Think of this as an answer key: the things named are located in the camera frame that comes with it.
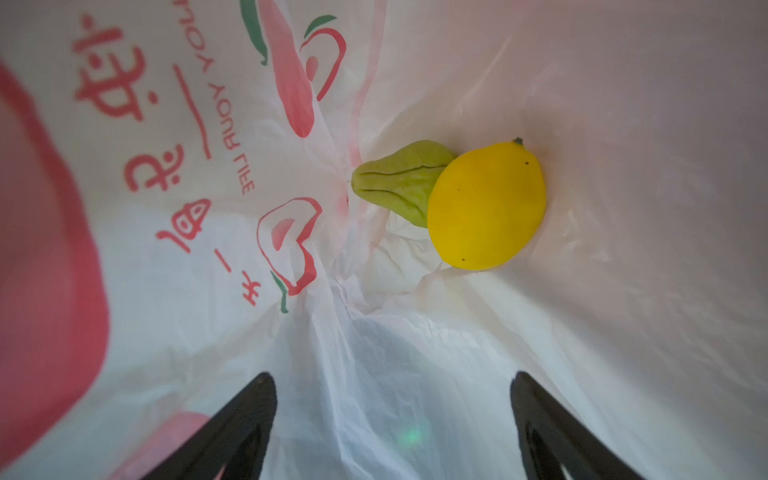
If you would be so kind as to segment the pink plastic bag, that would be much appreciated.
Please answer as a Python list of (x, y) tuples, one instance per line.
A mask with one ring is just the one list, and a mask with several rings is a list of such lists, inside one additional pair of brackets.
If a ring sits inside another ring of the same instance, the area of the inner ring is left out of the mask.
[[(422, 139), (538, 158), (510, 262), (353, 193)], [(766, 477), (765, 2), (2, 3), (3, 478), (141, 478), (268, 372), (265, 479), (521, 479), (522, 371)]]

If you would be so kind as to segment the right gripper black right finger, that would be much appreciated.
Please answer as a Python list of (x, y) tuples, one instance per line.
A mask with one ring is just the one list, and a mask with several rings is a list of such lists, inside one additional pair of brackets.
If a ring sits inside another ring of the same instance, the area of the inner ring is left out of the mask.
[(529, 479), (642, 479), (528, 373), (515, 375), (510, 401)]

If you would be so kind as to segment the yellow lemon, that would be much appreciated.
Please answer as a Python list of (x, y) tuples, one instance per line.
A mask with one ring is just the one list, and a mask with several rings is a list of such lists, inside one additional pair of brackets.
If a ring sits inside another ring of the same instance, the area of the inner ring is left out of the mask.
[(517, 138), (466, 152), (445, 168), (429, 198), (427, 229), (443, 262), (489, 270), (533, 239), (546, 206), (541, 165)]

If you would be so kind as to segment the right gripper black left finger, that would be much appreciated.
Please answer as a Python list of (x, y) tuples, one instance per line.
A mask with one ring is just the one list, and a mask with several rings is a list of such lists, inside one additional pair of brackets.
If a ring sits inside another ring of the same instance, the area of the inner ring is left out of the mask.
[(275, 381), (262, 372), (144, 479), (259, 478), (277, 406)]

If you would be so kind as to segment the green pear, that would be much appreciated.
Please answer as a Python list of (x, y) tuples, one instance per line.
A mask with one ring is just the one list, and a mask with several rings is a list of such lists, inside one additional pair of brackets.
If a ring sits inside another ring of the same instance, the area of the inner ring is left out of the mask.
[(426, 228), (431, 192), (456, 157), (439, 142), (416, 141), (391, 155), (361, 164), (352, 174), (351, 188), (361, 199)]

